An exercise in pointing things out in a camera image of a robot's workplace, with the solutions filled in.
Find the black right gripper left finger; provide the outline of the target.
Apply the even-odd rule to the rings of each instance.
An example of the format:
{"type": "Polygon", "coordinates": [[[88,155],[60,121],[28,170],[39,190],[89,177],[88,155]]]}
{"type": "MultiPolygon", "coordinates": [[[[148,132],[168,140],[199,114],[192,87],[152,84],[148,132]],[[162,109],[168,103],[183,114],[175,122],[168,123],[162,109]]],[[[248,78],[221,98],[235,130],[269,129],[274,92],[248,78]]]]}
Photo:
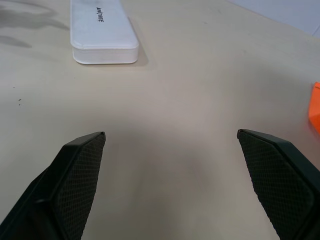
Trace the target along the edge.
{"type": "Polygon", "coordinates": [[[0,240],[81,240],[105,142],[95,132],[65,144],[0,224],[0,240]]]}

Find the white rectangular box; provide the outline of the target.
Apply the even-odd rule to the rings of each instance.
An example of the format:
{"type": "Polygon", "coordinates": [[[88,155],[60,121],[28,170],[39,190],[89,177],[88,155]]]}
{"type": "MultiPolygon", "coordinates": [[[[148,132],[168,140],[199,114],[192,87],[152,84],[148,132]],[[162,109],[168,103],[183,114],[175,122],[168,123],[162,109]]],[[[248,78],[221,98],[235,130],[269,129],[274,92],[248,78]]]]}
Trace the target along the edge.
{"type": "Polygon", "coordinates": [[[84,65],[138,60],[139,41],[120,0],[70,0],[70,43],[84,65]]]}

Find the orange plastic object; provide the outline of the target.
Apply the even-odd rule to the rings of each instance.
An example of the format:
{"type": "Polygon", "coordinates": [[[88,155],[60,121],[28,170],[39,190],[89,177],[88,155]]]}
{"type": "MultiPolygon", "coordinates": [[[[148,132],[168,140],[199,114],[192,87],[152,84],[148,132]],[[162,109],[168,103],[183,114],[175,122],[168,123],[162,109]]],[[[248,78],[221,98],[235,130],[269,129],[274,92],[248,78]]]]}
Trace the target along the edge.
{"type": "Polygon", "coordinates": [[[317,133],[320,135],[320,82],[316,82],[313,86],[309,108],[308,119],[317,133]]]}

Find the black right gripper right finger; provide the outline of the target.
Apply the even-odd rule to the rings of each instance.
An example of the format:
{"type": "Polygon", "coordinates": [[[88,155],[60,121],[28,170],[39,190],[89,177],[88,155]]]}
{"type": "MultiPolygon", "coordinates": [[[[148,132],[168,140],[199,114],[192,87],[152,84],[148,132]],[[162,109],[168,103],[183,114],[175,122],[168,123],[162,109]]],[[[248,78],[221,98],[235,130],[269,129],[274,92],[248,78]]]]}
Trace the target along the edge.
{"type": "Polygon", "coordinates": [[[240,129],[253,190],[280,240],[320,240],[320,170],[291,142],[240,129]]]}

